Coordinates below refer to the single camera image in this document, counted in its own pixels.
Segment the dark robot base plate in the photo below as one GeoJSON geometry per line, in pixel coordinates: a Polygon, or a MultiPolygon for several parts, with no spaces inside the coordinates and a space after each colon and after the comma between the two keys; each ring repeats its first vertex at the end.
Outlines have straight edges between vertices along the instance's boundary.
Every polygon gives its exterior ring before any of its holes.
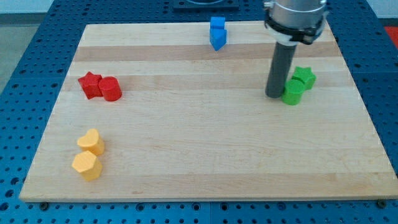
{"type": "Polygon", "coordinates": [[[172,0],[174,11],[191,9],[239,9],[237,0],[172,0]]]}

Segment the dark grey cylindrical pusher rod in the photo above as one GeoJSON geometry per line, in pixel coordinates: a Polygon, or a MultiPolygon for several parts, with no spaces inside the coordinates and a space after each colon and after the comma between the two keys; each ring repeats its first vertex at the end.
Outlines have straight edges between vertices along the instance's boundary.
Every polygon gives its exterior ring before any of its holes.
{"type": "Polygon", "coordinates": [[[265,88],[269,98],[282,96],[296,47],[276,43],[265,88]]]}

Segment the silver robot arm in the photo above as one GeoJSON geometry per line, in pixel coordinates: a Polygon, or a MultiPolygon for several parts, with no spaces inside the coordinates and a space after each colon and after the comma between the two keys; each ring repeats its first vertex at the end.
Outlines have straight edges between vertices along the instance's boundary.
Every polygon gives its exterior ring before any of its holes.
{"type": "Polygon", "coordinates": [[[327,17],[326,0],[266,0],[264,26],[276,40],[265,94],[279,98],[284,92],[295,49],[311,45],[321,36],[327,17]]]}

